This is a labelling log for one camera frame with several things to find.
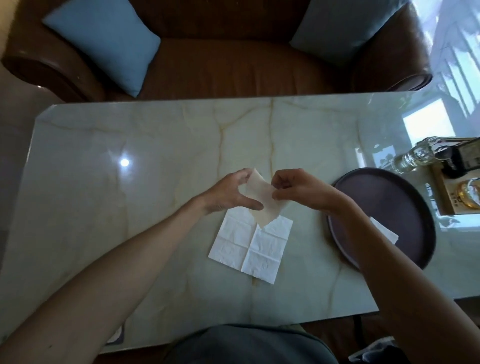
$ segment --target tabletop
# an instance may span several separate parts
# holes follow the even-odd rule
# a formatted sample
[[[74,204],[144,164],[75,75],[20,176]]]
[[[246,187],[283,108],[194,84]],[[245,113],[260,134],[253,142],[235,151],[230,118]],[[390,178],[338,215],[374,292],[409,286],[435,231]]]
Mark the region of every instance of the tabletop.
[[[225,174],[270,180],[304,168],[333,182],[378,167],[426,136],[476,136],[435,92],[56,105],[36,119],[0,273],[0,337],[102,254]],[[480,294],[480,218],[440,216],[427,169],[405,175],[437,230],[426,275],[453,298]],[[222,323],[284,325],[377,310],[324,217],[296,203],[275,283],[207,258],[225,212],[203,218],[125,322],[123,344],[170,342]]]

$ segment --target white napkin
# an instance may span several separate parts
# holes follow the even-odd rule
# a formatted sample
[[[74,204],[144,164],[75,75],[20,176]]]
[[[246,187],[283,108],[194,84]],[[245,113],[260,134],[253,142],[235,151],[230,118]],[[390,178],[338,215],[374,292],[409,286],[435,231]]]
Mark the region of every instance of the white napkin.
[[[383,226],[380,222],[375,220],[373,217],[370,216],[370,221],[372,222],[375,227],[380,230],[380,232],[385,235],[385,237],[392,242],[392,244],[395,244],[396,241],[398,240],[398,235],[395,234],[393,231],[390,231],[387,229],[385,226]]]
[[[247,208],[231,208],[208,257],[273,284],[292,224],[278,216],[260,228]]]
[[[263,179],[256,169],[249,177],[246,184],[245,196],[260,201],[264,208],[261,211],[250,210],[255,221],[263,228],[265,225],[275,220],[287,201],[276,201],[272,198],[275,187]]]

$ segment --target dark round tray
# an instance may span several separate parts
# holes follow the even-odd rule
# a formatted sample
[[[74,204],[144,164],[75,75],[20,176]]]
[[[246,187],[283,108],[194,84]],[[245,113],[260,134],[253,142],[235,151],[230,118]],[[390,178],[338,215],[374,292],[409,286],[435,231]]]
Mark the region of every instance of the dark round tray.
[[[350,196],[370,217],[398,235],[396,246],[424,269],[435,250],[435,224],[419,192],[403,178],[378,168],[360,168],[339,178],[334,187]],[[333,240],[358,268],[342,224],[327,217]]]

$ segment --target glass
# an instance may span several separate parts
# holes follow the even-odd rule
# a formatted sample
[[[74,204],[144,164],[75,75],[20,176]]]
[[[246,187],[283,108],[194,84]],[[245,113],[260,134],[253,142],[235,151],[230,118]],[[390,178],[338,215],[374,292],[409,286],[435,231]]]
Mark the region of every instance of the glass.
[[[458,199],[467,207],[480,209],[480,177],[463,181],[458,185]]]
[[[386,162],[382,169],[396,174],[404,174],[416,167],[427,166],[438,160],[445,160],[451,156],[451,149],[447,142],[437,136],[429,136],[418,142],[405,154],[400,154]]]

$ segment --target light blue cushion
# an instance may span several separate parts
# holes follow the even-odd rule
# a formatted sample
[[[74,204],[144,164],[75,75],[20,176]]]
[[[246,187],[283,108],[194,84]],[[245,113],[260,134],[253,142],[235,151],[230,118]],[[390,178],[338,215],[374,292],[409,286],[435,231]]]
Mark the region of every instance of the light blue cushion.
[[[344,66],[408,0],[311,0],[290,45]],[[392,40],[392,47],[398,47]]]
[[[137,97],[160,38],[142,23],[128,0],[69,0],[47,15],[43,24]]]

